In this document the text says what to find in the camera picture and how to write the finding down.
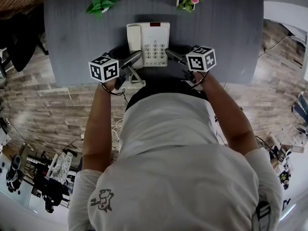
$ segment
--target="chair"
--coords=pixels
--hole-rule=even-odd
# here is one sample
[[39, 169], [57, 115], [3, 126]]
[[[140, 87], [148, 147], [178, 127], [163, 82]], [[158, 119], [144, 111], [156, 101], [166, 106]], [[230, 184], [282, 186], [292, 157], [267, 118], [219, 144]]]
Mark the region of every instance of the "chair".
[[48, 55], [39, 40], [39, 34], [44, 31], [43, 19], [43, 6], [39, 6], [28, 15], [19, 13], [9, 20], [0, 21], [0, 48], [5, 47], [9, 54], [9, 58], [0, 65], [4, 77], [4, 67], [10, 60], [16, 71], [21, 72], [30, 61], [37, 45]]

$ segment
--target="gray table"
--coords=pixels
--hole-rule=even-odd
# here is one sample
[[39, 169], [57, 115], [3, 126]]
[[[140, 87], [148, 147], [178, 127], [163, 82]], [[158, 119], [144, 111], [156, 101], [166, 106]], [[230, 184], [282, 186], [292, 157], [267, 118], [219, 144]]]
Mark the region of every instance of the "gray table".
[[[120, 0], [99, 20], [85, 13], [91, 0], [45, 0], [51, 65], [59, 86], [94, 82], [88, 62], [127, 43], [126, 24], [170, 22], [170, 43], [215, 48], [220, 82], [251, 82], [261, 47], [263, 0], [204, 0], [193, 13], [176, 0]], [[156, 73], [177, 72], [176, 64]]]

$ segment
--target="flower pot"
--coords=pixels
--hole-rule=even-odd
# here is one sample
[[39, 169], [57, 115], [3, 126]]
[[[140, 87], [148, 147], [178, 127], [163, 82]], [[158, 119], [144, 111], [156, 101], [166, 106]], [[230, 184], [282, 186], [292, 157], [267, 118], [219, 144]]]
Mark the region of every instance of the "flower pot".
[[[177, 0], [177, 6], [180, 4], [180, 0]], [[194, 5], [192, 5], [192, 10], [194, 10], [194, 8], [195, 8], [195, 4]], [[184, 10], [185, 10], [185, 7], [183, 8]]]
[[107, 9], [102, 9], [102, 13], [107, 12], [107, 10], [109, 10], [109, 8], [107, 8]]

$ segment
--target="white telephone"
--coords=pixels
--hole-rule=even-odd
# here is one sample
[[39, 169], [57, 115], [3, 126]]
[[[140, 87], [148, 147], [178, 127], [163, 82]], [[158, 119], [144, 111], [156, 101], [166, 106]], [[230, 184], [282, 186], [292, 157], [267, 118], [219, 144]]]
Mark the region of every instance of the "white telephone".
[[169, 47], [169, 22], [144, 22], [127, 24], [127, 39], [130, 53], [142, 51], [142, 57], [133, 68], [166, 67]]

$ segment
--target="wooden floor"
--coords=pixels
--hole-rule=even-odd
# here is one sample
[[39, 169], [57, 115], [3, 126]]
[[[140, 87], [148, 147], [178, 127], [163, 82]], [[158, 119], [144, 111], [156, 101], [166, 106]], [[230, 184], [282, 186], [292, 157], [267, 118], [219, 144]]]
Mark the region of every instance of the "wooden floor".
[[[282, 25], [265, 21], [260, 54], [286, 36], [288, 31]], [[304, 53], [303, 46], [288, 38], [259, 59], [251, 85], [226, 85], [225, 90], [244, 109], [255, 134], [269, 143], [270, 132], [278, 139], [286, 133], [296, 134], [292, 127], [298, 120], [291, 113], [291, 106], [298, 93], [308, 89], [308, 82], [301, 78]], [[47, 151], [50, 157], [60, 153], [85, 131], [96, 86], [57, 87], [49, 57], [37, 49], [23, 72], [17, 73], [14, 68], [8, 71], [5, 91], [0, 92], [1, 115], [20, 133], [9, 126], [12, 138], [9, 145], [17, 150], [24, 138], [36, 152]], [[127, 99], [135, 92], [127, 90]], [[113, 115], [123, 116], [125, 108], [122, 96], [112, 97]], [[113, 127], [118, 120], [112, 118]], [[72, 164], [76, 167], [82, 142], [76, 141], [73, 145], [76, 149], [69, 148], [79, 152]]]

